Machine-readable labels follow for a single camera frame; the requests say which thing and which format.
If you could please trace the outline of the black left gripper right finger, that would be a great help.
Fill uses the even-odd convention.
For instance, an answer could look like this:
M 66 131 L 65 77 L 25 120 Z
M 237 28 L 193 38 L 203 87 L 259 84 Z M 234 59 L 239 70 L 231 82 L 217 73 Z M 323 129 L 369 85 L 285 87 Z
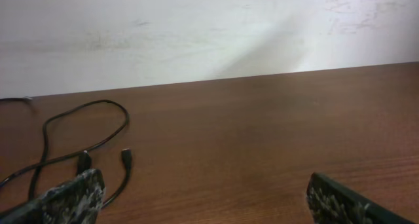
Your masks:
M 318 224 L 413 224 L 324 174 L 310 176 L 306 200 Z

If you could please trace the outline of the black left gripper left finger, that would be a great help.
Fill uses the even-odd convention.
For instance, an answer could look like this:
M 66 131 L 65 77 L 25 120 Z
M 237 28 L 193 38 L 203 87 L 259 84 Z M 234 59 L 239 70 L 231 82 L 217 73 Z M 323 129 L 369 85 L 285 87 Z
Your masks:
M 6 211 L 1 215 L 1 224 L 95 223 L 104 195 L 102 173 L 92 168 Z

